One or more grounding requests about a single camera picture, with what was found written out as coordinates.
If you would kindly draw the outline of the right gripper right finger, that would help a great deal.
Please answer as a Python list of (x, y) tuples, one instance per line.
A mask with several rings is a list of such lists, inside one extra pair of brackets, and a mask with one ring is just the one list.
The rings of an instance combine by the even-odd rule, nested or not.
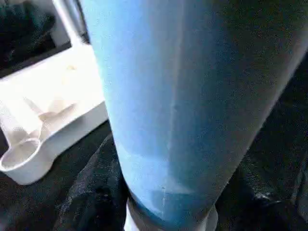
[(239, 166), (216, 202), (218, 231), (306, 231), (308, 223), (288, 200)]

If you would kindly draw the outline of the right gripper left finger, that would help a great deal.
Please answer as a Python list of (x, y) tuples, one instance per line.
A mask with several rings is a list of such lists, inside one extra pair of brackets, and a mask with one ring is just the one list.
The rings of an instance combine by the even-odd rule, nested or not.
[(109, 134), (79, 172), (57, 217), (59, 231), (122, 231), (128, 188)]

